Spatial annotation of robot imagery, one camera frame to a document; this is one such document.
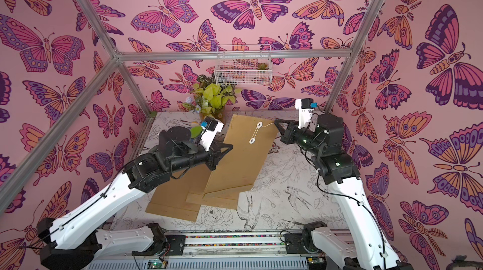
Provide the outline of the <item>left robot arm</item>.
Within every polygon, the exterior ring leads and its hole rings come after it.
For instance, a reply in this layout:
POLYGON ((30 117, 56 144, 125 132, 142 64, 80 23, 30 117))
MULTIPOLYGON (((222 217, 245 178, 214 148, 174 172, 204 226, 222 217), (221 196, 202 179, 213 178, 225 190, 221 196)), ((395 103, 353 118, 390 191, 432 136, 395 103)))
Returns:
POLYGON ((37 225, 43 244, 40 263, 47 269, 83 269, 95 259, 129 252, 133 257, 154 256, 168 251, 160 225, 109 232, 99 227, 113 214, 161 184, 185 175, 199 165, 214 171, 233 145, 216 141, 223 123, 207 117, 201 132, 193 137, 186 127, 172 127, 158 135, 158 144, 127 163, 104 189, 74 211, 47 217, 37 225))

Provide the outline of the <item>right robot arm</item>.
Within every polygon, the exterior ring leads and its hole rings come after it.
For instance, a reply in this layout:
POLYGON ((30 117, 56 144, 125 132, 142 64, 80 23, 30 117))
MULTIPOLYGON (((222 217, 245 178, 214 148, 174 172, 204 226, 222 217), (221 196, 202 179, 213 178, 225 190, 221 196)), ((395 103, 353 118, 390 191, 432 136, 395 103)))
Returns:
POLYGON ((310 116, 275 120, 284 144, 296 144, 322 179, 323 193, 334 197, 341 208, 353 246, 340 240, 324 224, 309 229, 308 242, 332 260, 337 269, 412 269, 402 262, 379 227, 363 187, 358 167, 343 148, 343 119, 331 114, 318 116, 315 130, 310 116))

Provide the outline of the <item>kraft file bag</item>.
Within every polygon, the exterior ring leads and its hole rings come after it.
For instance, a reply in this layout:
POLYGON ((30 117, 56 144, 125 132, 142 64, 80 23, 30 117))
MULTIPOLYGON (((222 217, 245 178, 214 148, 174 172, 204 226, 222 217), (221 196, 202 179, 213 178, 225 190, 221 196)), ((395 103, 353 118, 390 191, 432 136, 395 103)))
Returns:
POLYGON ((222 198, 251 190, 278 133, 273 120, 234 115, 224 139, 233 149, 211 173, 204 197, 222 198))
POLYGON ((236 210, 240 193, 250 191, 252 187, 253 184, 248 184, 207 194, 190 191, 187 194, 186 202, 197 205, 206 205, 209 207, 236 210))
POLYGON ((188 194, 202 194, 211 171, 200 165, 180 179, 171 179, 155 189, 145 211, 149 214, 195 222, 200 204, 187 202, 188 194))

